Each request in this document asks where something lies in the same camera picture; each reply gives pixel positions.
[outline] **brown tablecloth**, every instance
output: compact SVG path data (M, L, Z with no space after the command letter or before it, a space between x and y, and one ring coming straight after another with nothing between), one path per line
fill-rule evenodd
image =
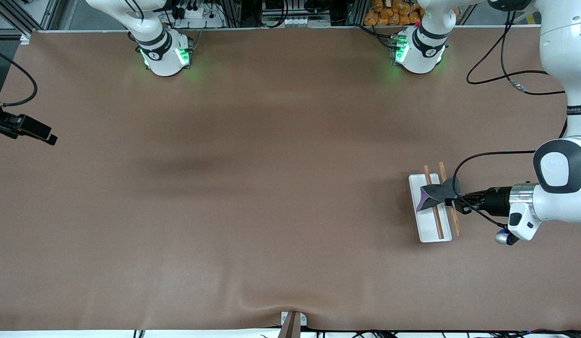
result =
M59 140L0 135L0 330L268 327L289 309L328 330L581 329L581 224L507 247L468 215L461 238L417 240L409 173L559 134L564 96L466 84L502 31L456 30L421 76L360 30L205 32L169 78L125 34L33 34L15 59L39 94L9 111ZM510 31L509 71L540 67L538 35ZM494 53L474 78L499 74ZM2 100L30 90L13 69ZM535 176L516 155L460 179Z

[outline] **cable connector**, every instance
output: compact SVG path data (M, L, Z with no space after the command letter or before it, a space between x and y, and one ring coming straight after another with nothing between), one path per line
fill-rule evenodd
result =
M524 86L522 86L520 83L514 80L510 80L510 85L519 90L520 92L526 92L526 88L524 88Z

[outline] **white rectangular plate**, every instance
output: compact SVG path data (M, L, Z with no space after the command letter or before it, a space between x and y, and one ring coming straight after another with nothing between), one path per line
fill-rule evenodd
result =
M433 184L440 184L437 174L430 174L430 180ZM413 202L413 212L415 220L418 223L419 241L423 243L430 242L447 242L451 240L451 228L449 227L449 218L447 217L447 207L438 205L439 216L441 217L441 227L445 238L439 239L436 231L436 222L434 222L434 212L432 208L417 212L419 200L421 198L420 188L426 185L426 176L423 174L409 175L409 188L411 189L411 200Z

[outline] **wooden dowel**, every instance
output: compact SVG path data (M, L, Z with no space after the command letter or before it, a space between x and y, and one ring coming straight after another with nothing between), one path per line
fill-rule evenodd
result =
M428 169L427 165L424 165L424 176L426 176L426 184L432 184L432 179L430 179L430 169ZM442 232L439 209L436 206L432 207L432 213L434 214L434 222L436 223L436 232L439 235L439 239L444 239L445 235Z
M441 172L441 183L447 180L447 171L445 171L445 163L439 162L439 171ZM455 235L457 237L462 236L462 228L459 226L459 219L457 218L457 210L453 206L449 207L451 212L451 220L453 221L453 227L455 228Z

